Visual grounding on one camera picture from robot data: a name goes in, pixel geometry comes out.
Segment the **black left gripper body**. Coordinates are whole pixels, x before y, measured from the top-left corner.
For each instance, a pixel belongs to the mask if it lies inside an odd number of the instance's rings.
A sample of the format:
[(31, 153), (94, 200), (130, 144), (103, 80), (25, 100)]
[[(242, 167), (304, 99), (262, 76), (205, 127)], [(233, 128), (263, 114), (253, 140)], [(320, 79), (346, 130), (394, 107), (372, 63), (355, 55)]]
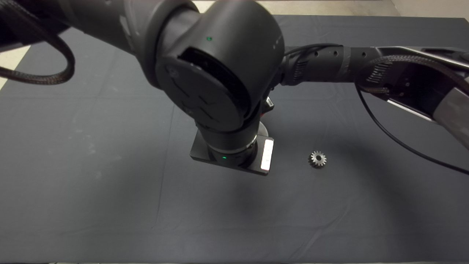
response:
[(251, 145), (242, 151), (222, 153), (209, 147), (197, 131), (190, 156), (193, 160), (266, 176), (272, 166), (274, 139), (258, 134)]

